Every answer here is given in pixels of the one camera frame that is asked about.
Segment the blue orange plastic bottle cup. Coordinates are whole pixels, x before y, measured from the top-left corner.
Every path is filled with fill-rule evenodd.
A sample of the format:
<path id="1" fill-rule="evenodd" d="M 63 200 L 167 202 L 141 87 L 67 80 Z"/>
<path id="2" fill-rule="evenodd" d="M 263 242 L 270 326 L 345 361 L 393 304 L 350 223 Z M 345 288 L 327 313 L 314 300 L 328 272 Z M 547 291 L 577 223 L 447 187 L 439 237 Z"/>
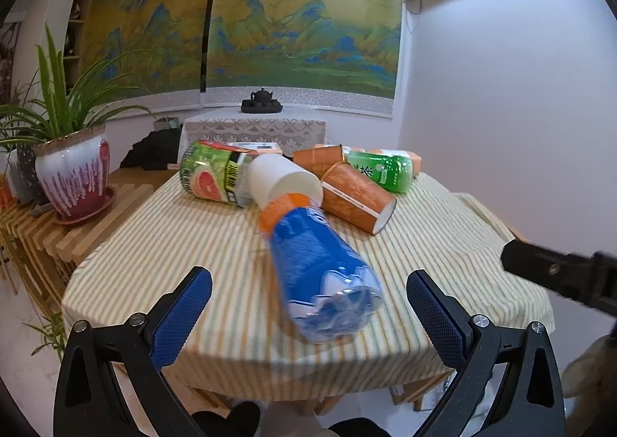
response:
<path id="1" fill-rule="evenodd" d="M 283 307 L 308 342 L 357 334 L 383 306 L 376 272 L 330 225 L 313 199 L 283 194 L 260 213 Z"/>

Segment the green tea bottle cup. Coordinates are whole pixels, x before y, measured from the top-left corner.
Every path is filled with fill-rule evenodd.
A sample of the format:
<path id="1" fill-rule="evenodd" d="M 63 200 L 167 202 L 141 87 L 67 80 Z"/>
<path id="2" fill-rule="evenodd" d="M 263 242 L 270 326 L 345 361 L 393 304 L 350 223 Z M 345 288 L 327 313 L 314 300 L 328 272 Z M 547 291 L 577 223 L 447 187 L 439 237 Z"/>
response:
<path id="1" fill-rule="evenodd" d="M 414 179 L 414 165 L 405 156 L 350 151 L 345 161 L 390 193 L 407 193 Z"/>

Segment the green grapefruit drink cup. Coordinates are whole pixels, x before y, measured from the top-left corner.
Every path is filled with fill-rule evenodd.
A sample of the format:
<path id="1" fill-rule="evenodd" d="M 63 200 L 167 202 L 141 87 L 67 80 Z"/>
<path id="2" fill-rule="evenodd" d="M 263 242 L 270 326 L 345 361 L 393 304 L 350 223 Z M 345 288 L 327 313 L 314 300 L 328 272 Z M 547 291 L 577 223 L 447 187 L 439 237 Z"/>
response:
<path id="1" fill-rule="evenodd" d="M 180 163 L 182 187 L 202 200 L 246 207 L 253 201 L 248 167 L 256 157 L 255 151 L 246 148 L 204 140 L 194 142 Z"/>

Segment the front orange paper cup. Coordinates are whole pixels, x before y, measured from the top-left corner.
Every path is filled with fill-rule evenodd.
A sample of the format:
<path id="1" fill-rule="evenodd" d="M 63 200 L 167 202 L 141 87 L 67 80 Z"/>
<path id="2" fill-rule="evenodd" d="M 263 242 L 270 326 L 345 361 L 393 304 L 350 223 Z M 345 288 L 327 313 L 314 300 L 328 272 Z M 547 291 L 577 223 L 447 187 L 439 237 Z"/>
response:
<path id="1" fill-rule="evenodd" d="M 322 208 L 326 213 L 367 232 L 378 234 L 396 208 L 396 198 L 344 161 L 321 177 Z"/>

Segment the orange paper cup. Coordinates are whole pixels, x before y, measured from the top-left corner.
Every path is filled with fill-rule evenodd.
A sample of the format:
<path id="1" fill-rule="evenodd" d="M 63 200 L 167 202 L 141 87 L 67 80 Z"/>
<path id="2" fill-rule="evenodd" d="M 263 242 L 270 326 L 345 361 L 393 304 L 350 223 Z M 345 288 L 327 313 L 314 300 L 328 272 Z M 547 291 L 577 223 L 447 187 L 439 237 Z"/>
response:
<path id="1" fill-rule="evenodd" d="M 293 153 L 293 162 L 318 178 L 322 178 L 332 166 L 342 163 L 343 160 L 344 153 L 341 145 L 314 147 Z"/>
<path id="2" fill-rule="evenodd" d="M 396 208 L 396 198 L 344 161 L 321 177 L 322 208 L 326 213 L 367 232 L 378 234 Z"/>

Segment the white paper cup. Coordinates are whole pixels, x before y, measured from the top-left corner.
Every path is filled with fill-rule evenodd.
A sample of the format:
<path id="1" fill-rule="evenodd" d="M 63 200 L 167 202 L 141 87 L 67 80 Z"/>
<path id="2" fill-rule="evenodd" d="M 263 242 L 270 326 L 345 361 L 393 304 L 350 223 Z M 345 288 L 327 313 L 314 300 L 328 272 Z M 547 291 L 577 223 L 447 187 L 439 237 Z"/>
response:
<path id="1" fill-rule="evenodd" d="M 306 195 L 322 206 L 323 188 L 319 178 L 282 155 L 257 156 L 249 164 L 247 174 L 250 195 L 261 210 L 290 193 Z"/>

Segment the rear orange paper cup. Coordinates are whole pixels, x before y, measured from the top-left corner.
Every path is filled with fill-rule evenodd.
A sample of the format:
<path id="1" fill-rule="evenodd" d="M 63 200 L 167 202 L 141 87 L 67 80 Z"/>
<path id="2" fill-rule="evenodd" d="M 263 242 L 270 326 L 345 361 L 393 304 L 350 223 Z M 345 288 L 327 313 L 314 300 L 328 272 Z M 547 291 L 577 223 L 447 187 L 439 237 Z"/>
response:
<path id="1" fill-rule="evenodd" d="M 343 160 L 344 153 L 341 145 L 314 147 L 293 153 L 293 162 L 318 178 L 322 178 L 332 166 L 342 163 Z"/>

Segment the wooden slatted plant stand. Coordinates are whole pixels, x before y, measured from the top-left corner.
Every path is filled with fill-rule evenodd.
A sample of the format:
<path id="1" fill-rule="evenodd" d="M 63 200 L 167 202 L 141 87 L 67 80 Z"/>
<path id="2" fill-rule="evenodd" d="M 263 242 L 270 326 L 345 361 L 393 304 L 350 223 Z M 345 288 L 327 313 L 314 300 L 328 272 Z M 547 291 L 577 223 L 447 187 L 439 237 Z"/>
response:
<path id="1" fill-rule="evenodd" d="M 49 317 L 61 301 L 73 271 L 101 243 L 129 220 L 172 171 L 118 169 L 110 175 L 115 188 L 111 205 L 84 223 L 67 227 L 53 212 L 34 216 L 34 206 L 15 200 L 1 205 L 1 277 L 12 266 L 34 306 Z"/>

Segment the white red ceramic plant pot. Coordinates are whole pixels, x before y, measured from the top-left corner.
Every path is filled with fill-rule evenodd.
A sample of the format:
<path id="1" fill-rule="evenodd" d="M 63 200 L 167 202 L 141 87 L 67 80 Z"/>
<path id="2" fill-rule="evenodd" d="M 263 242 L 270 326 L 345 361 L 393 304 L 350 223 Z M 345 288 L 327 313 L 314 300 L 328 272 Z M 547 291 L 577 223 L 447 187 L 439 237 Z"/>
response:
<path id="1" fill-rule="evenodd" d="M 100 124 L 34 147 L 35 173 L 64 225 L 81 223 L 111 205 L 110 145 Z"/>

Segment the black bag on bench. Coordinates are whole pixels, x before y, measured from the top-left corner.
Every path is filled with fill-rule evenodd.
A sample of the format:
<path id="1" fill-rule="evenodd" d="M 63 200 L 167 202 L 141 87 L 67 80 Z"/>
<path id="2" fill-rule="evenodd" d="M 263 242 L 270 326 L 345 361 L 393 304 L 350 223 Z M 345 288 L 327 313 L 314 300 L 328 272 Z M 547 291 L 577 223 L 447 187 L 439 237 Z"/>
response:
<path id="1" fill-rule="evenodd" d="M 150 132 L 132 145 L 121 161 L 120 169 L 141 168 L 146 171 L 164 171 L 178 160 L 181 129 L 162 129 Z"/>

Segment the white orange carton box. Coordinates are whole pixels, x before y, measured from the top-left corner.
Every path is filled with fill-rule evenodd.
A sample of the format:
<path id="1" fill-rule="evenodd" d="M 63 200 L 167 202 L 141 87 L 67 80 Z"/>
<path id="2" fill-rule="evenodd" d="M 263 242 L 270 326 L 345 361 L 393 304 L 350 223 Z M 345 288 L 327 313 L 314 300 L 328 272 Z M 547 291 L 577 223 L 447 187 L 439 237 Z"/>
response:
<path id="1" fill-rule="evenodd" d="M 282 149 L 275 142 L 232 142 L 229 146 L 251 150 L 256 154 L 282 155 Z"/>

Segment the green spider plant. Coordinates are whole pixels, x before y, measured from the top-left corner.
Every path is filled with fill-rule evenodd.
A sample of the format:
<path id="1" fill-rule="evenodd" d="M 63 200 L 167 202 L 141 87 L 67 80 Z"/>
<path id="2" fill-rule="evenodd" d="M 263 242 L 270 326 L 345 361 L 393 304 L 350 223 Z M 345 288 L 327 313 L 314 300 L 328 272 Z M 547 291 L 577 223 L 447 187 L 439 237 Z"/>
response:
<path id="1" fill-rule="evenodd" d="M 132 52 L 96 60 L 69 86 L 63 52 L 56 48 L 51 32 L 46 30 L 45 34 L 46 45 L 37 46 L 38 72 L 25 86 L 25 98 L 1 105 L 2 149 L 43 145 L 102 125 L 128 111 L 154 114 L 142 104 L 121 102 L 128 95 L 145 92 L 139 85 L 125 83 L 133 74 L 105 76 L 110 69 L 120 69 L 122 60 Z"/>

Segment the white lace tablecloth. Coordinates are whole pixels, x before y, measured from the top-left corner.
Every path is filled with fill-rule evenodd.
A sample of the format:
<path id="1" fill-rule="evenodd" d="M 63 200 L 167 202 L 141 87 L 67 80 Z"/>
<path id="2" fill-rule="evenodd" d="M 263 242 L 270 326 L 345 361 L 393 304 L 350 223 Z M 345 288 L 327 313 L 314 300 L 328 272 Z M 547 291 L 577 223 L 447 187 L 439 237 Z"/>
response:
<path id="1" fill-rule="evenodd" d="M 297 150 L 327 143 L 325 113 L 317 109 L 285 107 L 281 113 L 242 113 L 237 107 L 208 110 L 184 121 L 178 160 L 195 141 L 219 143 L 276 143 L 291 156 Z"/>

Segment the black teapot set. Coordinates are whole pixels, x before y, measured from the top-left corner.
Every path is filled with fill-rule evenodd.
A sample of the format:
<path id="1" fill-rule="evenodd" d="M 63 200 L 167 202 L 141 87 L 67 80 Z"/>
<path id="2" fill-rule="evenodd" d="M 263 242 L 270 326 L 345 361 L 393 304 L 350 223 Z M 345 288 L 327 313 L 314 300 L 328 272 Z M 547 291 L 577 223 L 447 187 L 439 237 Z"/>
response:
<path id="1" fill-rule="evenodd" d="M 281 113 L 282 108 L 282 103 L 274 98 L 273 92 L 263 87 L 253 92 L 250 98 L 241 101 L 242 113 Z"/>

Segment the wooden shelf niche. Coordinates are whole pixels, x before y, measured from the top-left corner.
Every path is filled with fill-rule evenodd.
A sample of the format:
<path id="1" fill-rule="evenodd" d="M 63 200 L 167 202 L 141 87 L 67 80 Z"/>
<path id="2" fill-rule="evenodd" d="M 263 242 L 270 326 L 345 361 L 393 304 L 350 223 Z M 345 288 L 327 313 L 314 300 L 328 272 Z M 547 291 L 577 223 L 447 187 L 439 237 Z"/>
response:
<path id="1" fill-rule="evenodd" d="M 86 45 L 86 23 L 93 0 L 73 0 L 63 47 L 66 91 L 74 87 L 82 73 Z"/>

